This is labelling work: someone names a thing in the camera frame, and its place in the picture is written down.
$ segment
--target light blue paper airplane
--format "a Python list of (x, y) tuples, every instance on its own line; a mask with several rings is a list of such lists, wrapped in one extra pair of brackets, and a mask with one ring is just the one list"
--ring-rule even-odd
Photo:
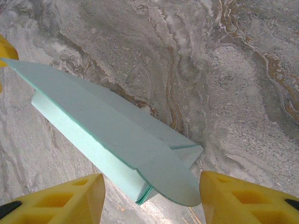
[(107, 88), (48, 65), (2, 61), (36, 89), (32, 105), (136, 203), (158, 192), (200, 204), (189, 168), (201, 146)]

